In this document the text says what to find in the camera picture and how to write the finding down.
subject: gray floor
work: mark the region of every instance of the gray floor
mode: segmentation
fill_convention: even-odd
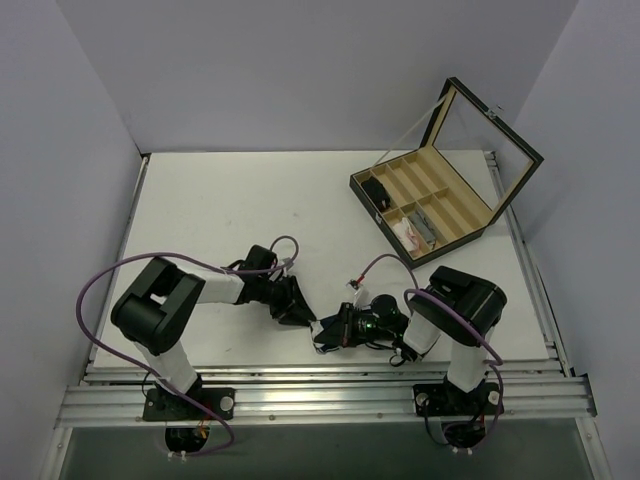
[[[435,446],[420,423],[244,427],[236,432],[237,443],[227,452],[182,464],[158,451],[162,430],[79,429],[62,478],[592,478],[573,421],[504,421],[471,457]],[[219,439],[223,434],[216,430]]]

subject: cable connector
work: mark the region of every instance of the cable connector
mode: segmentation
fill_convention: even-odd
[[[362,285],[362,280],[349,280],[345,285],[345,302],[352,303],[355,307],[365,305],[369,299],[369,292]]]

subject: open box lid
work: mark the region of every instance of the open box lid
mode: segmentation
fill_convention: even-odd
[[[440,157],[465,181],[486,207],[478,214],[480,227],[486,227],[502,215],[544,159],[456,77],[446,80],[439,100],[418,152]],[[463,155],[469,151],[496,159],[504,185],[497,201],[483,196],[477,178],[460,168],[464,158],[471,159]]]

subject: storage box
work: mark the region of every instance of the storage box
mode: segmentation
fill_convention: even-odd
[[[494,160],[505,185],[501,196],[489,171]],[[351,175],[349,184],[400,257],[415,268],[480,237],[542,161],[452,77],[445,82],[420,148]],[[370,187],[379,187],[378,182],[390,197],[389,205],[372,193]],[[410,238],[403,235],[404,245],[394,227],[409,233]]]

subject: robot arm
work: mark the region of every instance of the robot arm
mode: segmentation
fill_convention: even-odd
[[[410,319],[390,295],[379,295],[367,308],[343,303],[337,315],[318,322],[314,342],[331,349],[388,341],[404,361],[416,361],[444,333],[452,340],[445,382],[464,394],[471,393],[484,380],[487,351],[451,312],[488,341],[507,297],[488,280],[448,267],[439,267],[429,281],[429,286],[408,299],[413,312]]]
[[[254,245],[245,260],[234,262],[229,274],[199,268],[180,269],[153,258],[116,302],[111,321],[144,355],[149,365],[181,393],[198,380],[180,343],[198,303],[240,305],[258,301],[269,306],[282,324],[308,326],[315,316],[304,300],[295,276],[238,276],[243,270],[267,270],[277,264],[271,250]]]
[[[430,299],[414,295],[409,299],[413,310],[403,342],[419,356],[424,355],[441,332],[452,340],[451,363],[446,381],[469,393],[484,380],[487,351],[457,320],[450,310],[462,317],[487,342],[500,321],[507,296],[494,283],[439,267],[423,291]]]

